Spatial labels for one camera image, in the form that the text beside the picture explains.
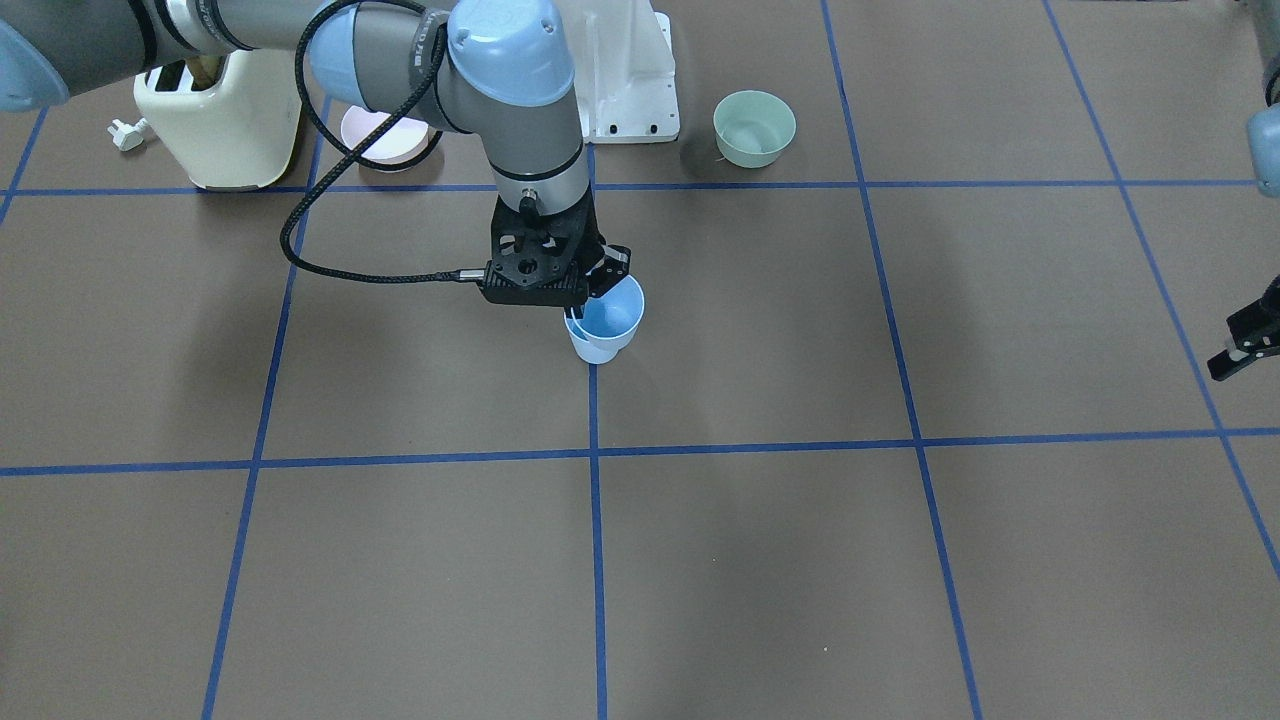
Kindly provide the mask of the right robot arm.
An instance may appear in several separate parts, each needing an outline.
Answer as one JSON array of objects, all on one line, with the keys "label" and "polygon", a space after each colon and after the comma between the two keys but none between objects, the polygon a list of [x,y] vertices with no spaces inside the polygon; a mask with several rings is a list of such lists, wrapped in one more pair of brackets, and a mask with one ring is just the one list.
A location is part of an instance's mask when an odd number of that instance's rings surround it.
[{"label": "right robot arm", "polygon": [[[553,1],[5,1],[3,110],[31,111],[196,56],[293,54],[302,111],[340,160],[285,219],[296,268],[367,284],[471,283],[492,304],[577,315],[630,270],[602,237],[575,92],[576,67]],[[476,136],[495,179],[492,258],[481,269],[371,275],[305,261],[294,231],[365,145],[340,142],[307,85],[438,133]]]}]

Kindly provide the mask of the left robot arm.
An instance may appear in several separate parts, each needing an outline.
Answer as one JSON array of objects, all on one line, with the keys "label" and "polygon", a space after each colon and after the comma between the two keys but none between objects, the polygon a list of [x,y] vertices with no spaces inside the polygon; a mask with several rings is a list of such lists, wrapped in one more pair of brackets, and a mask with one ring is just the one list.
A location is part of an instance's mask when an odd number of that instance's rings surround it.
[{"label": "left robot arm", "polygon": [[[1245,1],[1260,54],[1263,108],[1245,123],[1254,187],[1266,199],[1279,197],[1279,3]],[[1253,363],[1277,356],[1279,278],[1262,295],[1228,319],[1229,340],[1206,366],[1224,382]]]}]

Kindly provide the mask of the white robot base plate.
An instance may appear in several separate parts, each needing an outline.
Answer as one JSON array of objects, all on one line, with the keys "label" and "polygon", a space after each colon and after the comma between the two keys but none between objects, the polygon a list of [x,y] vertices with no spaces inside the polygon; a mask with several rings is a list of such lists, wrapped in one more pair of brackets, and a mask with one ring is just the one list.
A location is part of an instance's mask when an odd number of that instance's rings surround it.
[{"label": "white robot base plate", "polygon": [[586,143],[678,138],[672,22],[650,1],[567,1]]}]

